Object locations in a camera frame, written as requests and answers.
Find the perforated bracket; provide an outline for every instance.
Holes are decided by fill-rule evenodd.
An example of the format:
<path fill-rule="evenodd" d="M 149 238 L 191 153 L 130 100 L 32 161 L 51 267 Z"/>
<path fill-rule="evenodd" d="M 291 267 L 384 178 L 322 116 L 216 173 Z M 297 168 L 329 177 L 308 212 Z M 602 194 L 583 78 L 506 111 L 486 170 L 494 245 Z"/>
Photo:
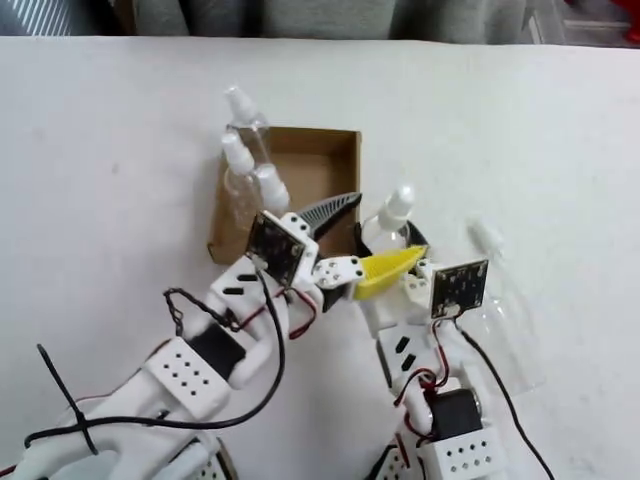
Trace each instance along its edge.
<path fill-rule="evenodd" d="M 420 278 L 410 273 L 402 279 L 402 287 L 413 303 L 428 309 L 431 304 L 431 285 L 427 278 Z"/>
<path fill-rule="evenodd" d="M 174 338 L 144 364 L 193 415 L 207 419 L 222 408 L 231 387 L 182 338 Z"/>
<path fill-rule="evenodd" d="M 364 279 L 364 269 L 358 257 L 335 257 L 320 260 L 313 268 L 313 281 L 320 288 L 328 290 L 351 284 L 346 297 L 351 298 L 353 287 Z"/>
<path fill-rule="evenodd" d="M 506 455 L 495 427 L 429 443 L 418 454 L 433 480 L 484 478 L 506 467 Z"/>

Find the white spray cap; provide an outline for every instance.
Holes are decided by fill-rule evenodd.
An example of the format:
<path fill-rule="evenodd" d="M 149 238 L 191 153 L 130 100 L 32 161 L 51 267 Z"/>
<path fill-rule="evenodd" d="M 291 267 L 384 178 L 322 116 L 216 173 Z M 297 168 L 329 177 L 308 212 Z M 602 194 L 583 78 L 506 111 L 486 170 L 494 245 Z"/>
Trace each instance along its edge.
<path fill-rule="evenodd" d="M 487 225 L 481 218 L 471 218 L 467 221 L 467 230 L 471 241 L 484 255 L 504 255 L 504 238 L 494 228 Z"/>
<path fill-rule="evenodd" d="M 249 124 L 258 116 L 258 107 L 240 87 L 233 85 L 225 92 L 233 118 L 244 124 Z"/>
<path fill-rule="evenodd" d="M 415 200 L 415 192 L 411 185 L 397 188 L 378 212 L 380 227 L 388 232 L 400 230 L 409 220 Z"/>
<path fill-rule="evenodd" d="M 236 132 L 226 132 L 222 135 L 222 148 L 233 173 L 247 175 L 253 170 L 255 166 L 253 156 Z"/>
<path fill-rule="evenodd" d="M 260 193 L 266 210 L 284 213 L 289 208 L 289 191 L 280 179 L 278 170 L 272 163 L 261 165 L 256 170 Z"/>

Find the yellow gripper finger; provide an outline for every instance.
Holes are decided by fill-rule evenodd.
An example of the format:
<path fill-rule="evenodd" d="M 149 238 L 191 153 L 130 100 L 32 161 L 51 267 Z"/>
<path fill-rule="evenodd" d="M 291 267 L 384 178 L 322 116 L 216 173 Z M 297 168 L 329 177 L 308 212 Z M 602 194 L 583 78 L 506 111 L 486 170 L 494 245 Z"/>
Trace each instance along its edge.
<path fill-rule="evenodd" d="M 427 247 L 410 247 L 363 258 L 365 278 L 356 285 L 354 300 L 366 300 L 387 290 L 411 270 L 426 251 Z"/>

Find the gray fabric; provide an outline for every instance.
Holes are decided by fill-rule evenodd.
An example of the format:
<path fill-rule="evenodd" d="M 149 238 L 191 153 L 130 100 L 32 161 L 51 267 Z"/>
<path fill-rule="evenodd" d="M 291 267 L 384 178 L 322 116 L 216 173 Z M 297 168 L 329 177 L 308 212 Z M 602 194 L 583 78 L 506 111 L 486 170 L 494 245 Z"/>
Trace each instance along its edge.
<path fill-rule="evenodd" d="M 189 0 L 185 15 L 193 35 L 240 37 L 244 13 L 244 2 L 238 0 Z"/>
<path fill-rule="evenodd" d="M 325 39 L 405 38 L 452 43 L 516 43 L 527 0 L 137 0 L 137 18 L 180 16 L 194 35 Z M 182 4 L 182 14 L 175 13 Z M 247 25 L 253 21 L 253 28 Z"/>
<path fill-rule="evenodd" d="M 140 0 L 133 12 L 139 35 L 189 35 L 178 0 Z"/>
<path fill-rule="evenodd" d="M 264 0 L 268 37 L 383 40 L 395 9 L 389 0 Z"/>

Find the red wire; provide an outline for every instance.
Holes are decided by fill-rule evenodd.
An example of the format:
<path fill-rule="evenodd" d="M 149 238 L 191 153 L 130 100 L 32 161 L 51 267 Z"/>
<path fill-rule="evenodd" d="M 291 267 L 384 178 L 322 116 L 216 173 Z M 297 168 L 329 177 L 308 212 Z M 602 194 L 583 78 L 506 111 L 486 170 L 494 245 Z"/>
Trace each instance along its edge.
<path fill-rule="evenodd" d="M 284 288 L 281 288 L 278 293 L 276 293 L 273 298 L 278 298 L 280 295 L 282 295 L 284 293 Z M 251 320 L 253 320 L 254 318 L 256 318 L 258 315 L 260 315 L 262 312 L 264 312 L 264 309 L 267 308 L 267 304 L 265 303 L 264 305 L 262 305 L 260 308 L 258 308 L 255 312 L 253 312 L 251 315 L 249 315 L 247 318 L 245 318 L 242 323 L 240 323 L 240 329 L 244 330 L 244 328 L 249 325 L 249 323 L 251 323 Z"/>
<path fill-rule="evenodd" d="M 313 301 L 311 301 L 311 299 L 306 294 L 295 289 L 293 291 L 296 293 L 296 295 L 298 295 L 298 298 L 300 298 L 300 300 L 307 304 L 307 306 L 313 312 L 313 315 L 311 316 L 311 319 L 309 319 L 305 324 L 299 326 L 289 333 L 290 340 L 295 340 L 296 338 L 300 338 L 302 335 L 304 335 L 307 330 L 309 330 L 309 327 L 311 327 L 311 324 L 316 321 L 316 317 L 318 316 L 318 309 L 316 308 L 315 303 L 313 303 Z"/>
<path fill-rule="evenodd" d="M 302 300 L 304 303 L 307 304 L 307 306 L 311 309 L 311 311 L 313 312 L 313 315 L 311 316 L 311 319 L 308 320 L 304 325 L 301 325 L 300 327 L 296 328 L 295 330 L 293 330 L 292 332 L 289 333 L 289 339 L 290 340 L 295 340 L 296 338 L 300 338 L 302 335 L 304 335 L 306 333 L 307 330 L 309 330 L 309 327 L 311 326 L 311 324 L 316 320 L 316 317 L 318 315 L 318 309 L 316 308 L 316 305 L 311 301 L 311 299 L 304 293 L 296 290 L 295 288 L 292 288 L 291 290 L 293 290 L 293 292 L 298 296 L 298 298 L 300 298 L 300 300 Z M 276 293 L 273 298 L 278 298 L 281 295 L 283 295 L 285 292 L 285 289 L 282 288 L 278 291 L 278 293 Z M 256 309 L 256 311 L 254 311 L 251 315 L 249 315 L 247 318 L 245 318 L 241 323 L 240 323 L 240 329 L 244 330 L 244 328 L 249 325 L 249 323 L 251 323 L 251 321 L 256 318 L 258 315 L 260 315 L 262 312 L 264 312 L 264 309 L 266 308 L 266 304 L 262 305 L 260 308 Z"/>
<path fill-rule="evenodd" d="M 449 380 L 449 373 L 450 373 L 449 361 L 447 360 L 447 356 L 444 353 L 444 347 L 440 343 L 440 339 L 438 338 L 438 334 L 436 332 L 436 329 L 440 326 L 440 323 L 442 323 L 441 320 L 433 322 L 433 325 L 431 325 L 431 331 L 433 332 L 433 337 L 436 339 L 436 343 L 438 344 L 440 361 L 442 362 L 442 368 L 444 370 L 444 376 L 440 379 L 440 381 L 438 381 L 438 383 L 436 383 L 435 385 L 436 388 L 444 387 L 446 385 L 447 381 Z"/>
<path fill-rule="evenodd" d="M 7 467 L 4 470 L 0 470 L 0 478 L 6 477 L 7 475 L 11 475 L 16 469 L 16 466 L 13 465 L 11 467 Z"/>
<path fill-rule="evenodd" d="M 442 363 L 442 369 L 444 371 L 444 374 L 442 376 L 442 378 L 440 380 L 438 380 L 438 382 L 433 382 L 433 381 L 424 381 L 422 379 L 420 379 L 420 386 L 422 387 L 423 390 L 434 390 L 436 388 L 440 388 L 443 387 L 444 385 L 446 385 L 447 381 L 449 381 L 449 374 L 450 372 L 450 368 L 449 368 L 449 361 L 447 360 L 447 355 L 444 352 L 444 347 L 442 346 L 442 344 L 440 343 L 440 339 L 438 338 L 438 333 L 436 331 L 436 329 L 438 328 L 438 326 L 440 325 L 440 323 L 442 322 L 442 320 L 433 322 L 433 325 L 431 325 L 431 331 L 433 332 L 433 336 L 436 339 L 436 343 L 438 344 L 438 353 L 440 355 L 440 362 Z M 409 375 L 409 378 L 407 378 L 407 381 L 404 384 L 404 387 L 402 387 L 402 390 L 400 391 L 400 394 L 396 397 L 396 399 L 394 400 L 393 404 L 398 407 L 400 405 L 400 403 L 402 403 L 402 399 L 404 398 L 404 394 L 407 390 L 407 387 L 409 386 L 409 384 L 411 383 L 411 381 L 416 378 L 418 375 L 420 375 L 421 373 L 430 375 L 432 378 L 436 378 L 436 374 L 433 373 L 432 370 L 428 369 L 428 368 L 424 368 L 424 367 L 420 367 L 417 368 L 416 370 L 414 370 L 411 375 Z"/>
<path fill-rule="evenodd" d="M 407 455 L 407 449 L 404 447 L 404 442 L 402 441 L 402 437 L 399 433 L 395 434 L 396 443 L 398 444 L 398 448 L 400 449 L 400 455 L 402 455 L 402 460 L 407 468 L 411 468 L 411 464 L 409 463 L 409 455 Z"/>
<path fill-rule="evenodd" d="M 411 372 L 411 375 L 409 375 L 409 378 L 407 378 L 407 381 L 404 384 L 404 387 L 402 387 L 402 390 L 400 390 L 400 394 L 396 397 L 396 399 L 393 401 L 393 405 L 394 406 L 399 406 L 402 403 L 402 399 L 404 398 L 404 394 L 407 391 L 407 387 L 409 386 L 409 384 L 411 383 L 411 381 L 416 378 L 418 375 L 420 374 L 426 374 L 431 376 L 432 378 L 435 378 L 435 373 L 433 373 L 432 370 L 429 370 L 428 368 L 424 368 L 424 367 L 420 367 L 420 368 L 416 368 L 413 372 Z M 427 384 L 429 386 L 429 388 L 433 388 L 435 387 L 435 384 L 433 382 L 429 382 Z"/>

